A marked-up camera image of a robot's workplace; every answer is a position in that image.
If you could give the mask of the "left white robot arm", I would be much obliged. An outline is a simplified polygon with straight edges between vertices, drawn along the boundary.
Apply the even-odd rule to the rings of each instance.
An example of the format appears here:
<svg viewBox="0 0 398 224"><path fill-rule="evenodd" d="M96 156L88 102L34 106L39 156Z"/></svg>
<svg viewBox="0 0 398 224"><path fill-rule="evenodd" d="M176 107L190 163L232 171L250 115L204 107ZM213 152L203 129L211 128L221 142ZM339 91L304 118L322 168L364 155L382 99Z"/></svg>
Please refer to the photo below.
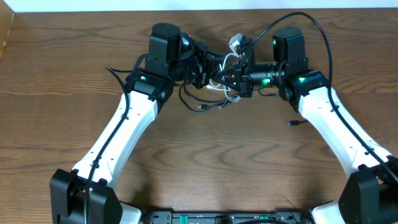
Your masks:
<svg viewBox="0 0 398 224"><path fill-rule="evenodd" d="M152 27L149 51L121 81L118 108L98 140L72 170L50 180L54 223L139 223L142 211L116 196L121 173L146 128L177 82L202 88L224 57L193 40L178 26Z"/></svg>

